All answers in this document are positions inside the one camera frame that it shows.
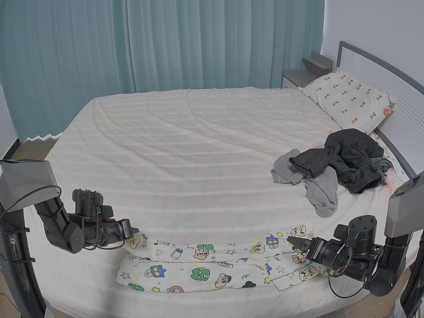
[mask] gray clothing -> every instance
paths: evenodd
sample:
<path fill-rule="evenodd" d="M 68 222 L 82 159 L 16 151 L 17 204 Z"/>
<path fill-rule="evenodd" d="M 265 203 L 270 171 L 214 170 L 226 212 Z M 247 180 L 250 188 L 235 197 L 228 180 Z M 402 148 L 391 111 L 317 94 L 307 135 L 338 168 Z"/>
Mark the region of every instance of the gray clothing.
<path fill-rule="evenodd" d="M 380 185 L 386 185 L 386 172 L 393 168 L 393 164 L 390 160 L 386 159 L 384 156 L 379 156 L 377 158 L 370 158 L 374 168 L 379 174 L 381 174 L 381 183 Z"/>
<path fill-rule="evenodd" d="M 297 148 L 287 152 L 285 155 L 280 156 L 274 162 L 274 168 L 271 170 L 274 183 L 296 185 L 305 176 L 299 172 L 290 162 L 289 158 L 298 156 L 300 151 Z"/>
<path fill-rule="evenodd" d="M 298 171 L 290 162 L 289 158 L 298 156 L 297 148 L 280 156 L 271 170 L 274 183 L 296 185 L 304 177 L 304 173 Z M 337 175 L 334 168 L 327 166 L 316 178 L 306 177 L 306 198 L 315 207 L 317 215 L 328 218 L 337 210 Z"/>
<path fill-rule="evenodd" d="M 306 198 L 315 207 L 317 215 L 328 218 L 337 211 L 337 174 L 331 166 L 327 166 L 316 177 L 306 177 Z"/>

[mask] cartoon print shirt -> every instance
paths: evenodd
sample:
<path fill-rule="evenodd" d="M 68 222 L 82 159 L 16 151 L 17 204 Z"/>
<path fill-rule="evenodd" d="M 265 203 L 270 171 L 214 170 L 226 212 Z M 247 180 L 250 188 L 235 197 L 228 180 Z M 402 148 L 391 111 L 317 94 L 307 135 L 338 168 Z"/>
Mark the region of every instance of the cartoon print shirt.
<path fill-rule="evenodd" d="M 232 244 L 231 251 L 235 252 L 233 255 L 240 252 L 241 256 L 249 257 L 218 262 L 216 261 L 218 251 L 221 254 L 222 252 L 227 254 L 225 252 L 228 249 L 221 250 L 222 247 L 226 247 L 225 245 L 216 245 L 216 250 L 214 250 L 211 244 L 198 244 L 194 246 L 195 248 L 189 248 L 188 245 L 172 246 L 172 244 L 156 241 L 153 243 L 154 247 L 171 248 L 164 248 L 166 254 L 161 250 L 162 253 L 157 256 L 155 251 L 153 256 L 150 255 L 152 258 L 139 257 L 134 253 L 127 252 L 123 262 L 116 270 L 117 282 L 136 291 L 158 293 L 261 286 L 276 286 L 279 290 L 283 290 L 312 278 L 322 269 L 320 265 L 308 261 L 305 253 L 291 246 L 284 238 L 288 235 L 312 238 L 312 226 L 311 224 L 299 225 L 290 231 L 272 229 L 271 233 L 265 237 L 264 243 L 258 242 L 250 245 L 247 250 L 249 254 L 246 254 L 246 250 L 243 248 L 246 248 L 246 244 L 234 244 L 234 246 Z M 128 243 L 135 247 L 130 248 L 132 251 L 136 250 L 142 241 L 146 241 L 143 251 L 149 249 L 147 237 L 139 236 L 142 238 L 140 241 L 135 238 L 134 242 Z M 199 261 L 192 259 L 190 262 L 179 262 L 182 255 L 188 251 L 187 255 Z M 212 261 L 213 254 L 215 254 L 215 261 Z M 164 261 L 166 258 L 174 259 L 174 261 Z"/>
<path fill-rule="evenodd" d="M 308 237 L 312 223 L 301 224 L 291 230 L 272 228 L 263 241 L 248 243 L 175 245 L 152 240 L 141 233 L 125 241 L 125 249 L 132 254 L 158 262 L 228 262 L 242 258 L 272 257 L 293 252 L 288 236 Z"/>

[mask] curtain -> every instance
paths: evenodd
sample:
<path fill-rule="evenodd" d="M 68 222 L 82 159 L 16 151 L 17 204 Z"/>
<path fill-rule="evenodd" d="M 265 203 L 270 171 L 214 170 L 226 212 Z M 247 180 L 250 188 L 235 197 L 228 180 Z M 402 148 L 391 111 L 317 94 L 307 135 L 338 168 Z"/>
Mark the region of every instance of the curtain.
<path fill-rule="evenodd" d="M 324 0 L 0 0 L 0 82 L 22 141 L 100 96 L 281 87 L 323 21 Z"/>

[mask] wall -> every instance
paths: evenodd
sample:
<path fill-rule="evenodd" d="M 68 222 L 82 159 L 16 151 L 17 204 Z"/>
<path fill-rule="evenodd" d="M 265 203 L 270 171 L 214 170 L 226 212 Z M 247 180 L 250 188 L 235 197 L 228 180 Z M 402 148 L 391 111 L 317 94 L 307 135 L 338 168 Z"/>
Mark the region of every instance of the wall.
<path fill-rule="evenodd" d="M 3 156 L 17 138 L 18 136 L 10 119 L 9 110 L 7 109 L 3 89 L 0 85 L 0 159 L 3 159 Z"/>
<path fill-rule="evenodd" d="M 336 64 L 344 40 L 424 85 L 424 0 L 326 0 L 321 54 Z"/>

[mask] bed sheet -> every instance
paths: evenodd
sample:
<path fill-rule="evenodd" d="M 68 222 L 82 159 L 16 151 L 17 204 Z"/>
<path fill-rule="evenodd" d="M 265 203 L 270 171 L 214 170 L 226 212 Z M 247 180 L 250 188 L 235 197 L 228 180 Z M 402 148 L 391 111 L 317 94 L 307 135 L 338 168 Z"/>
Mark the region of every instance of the bed sheet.
<path fill-rule="evenodd" d="M 329 239 L 337 224 L 361 214 L 378 219 L 384 243 L 389 188 L 351 195 L 338 188 L 339 206 L 320 218 L 304 183 L 274 184 L 273 162 L 292 148 L 304 151 L 340 128 L 297 89 L 176 90 L 93 99 L 47 156 L 68 212 L 75 188 L 101 192 L 116 219 L 174 244 L 246 242 L 272 227 L 313 223 Z M 317 317 L 367 294 L 339 299 L 327 279 L 290 289 L 219 289 L 197 293 L 139 293 L 115 282 L 125 253 L 72 255 L 51 246 L 42 222 L 25 209 L 30 251 L 43 295 L 74 317 Z M 413 240 L 411 246 L 418 246 Z M 416 255 L 408 252 L 408 262 Z M 343 295 L 358 288 L 335 279 Z"/>

